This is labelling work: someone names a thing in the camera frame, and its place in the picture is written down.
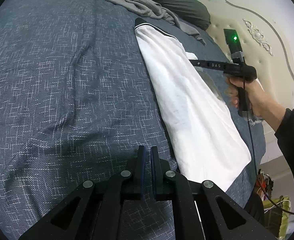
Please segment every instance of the dark pillow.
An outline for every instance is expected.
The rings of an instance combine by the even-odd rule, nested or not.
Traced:
[[[203,30],[210,25],[210,14],[207,8],[197,0],[157,0],[181,19],[190,22]]]

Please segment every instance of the headboard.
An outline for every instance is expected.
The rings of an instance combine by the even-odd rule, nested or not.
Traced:
[[[207,33],[230,58],[223,29],[237,31],[245,61],[257,70],[263,89],[284,107],[293,107],[294,59],[289,43],[268,15],[245,3],[230,0],[198,0],[210,13]],[[266,142],[275,140],[272,128],[263,122]]]

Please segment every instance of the white cloth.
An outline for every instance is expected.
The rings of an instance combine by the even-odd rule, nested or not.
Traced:
[[[135,34],[181,173],[199,183],[212,180],[226,191],[251,161],[228,107],[174,36],[148,23],[136,23]]]

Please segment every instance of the person's arm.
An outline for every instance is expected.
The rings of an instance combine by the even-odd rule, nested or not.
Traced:
[[[229,77],[227,82],[238,87],[243,87],[243,80]],[[278,145],[282,151],[294,177],[294,109],[285,109],[269,95],[267,95],[257,81],[245,84],[253,113],[262,117],[276,131]],[[232,97],[232,103],[237,107],[237,89],[229,87],[228,93]]]

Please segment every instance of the carved floral ornament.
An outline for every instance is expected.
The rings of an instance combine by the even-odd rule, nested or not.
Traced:
[[[242,20],[244,21],[245,25],[248,27],[248,31],[251,34],[252,38],[257,43],[259,43],[260,46],[262,45],[271,56],[273,56],[271,52],[271,46],[267,43],[263,32],[257,29],[257,27],[253,26],[251,22],[246,21],[245,19],[242,19]]]

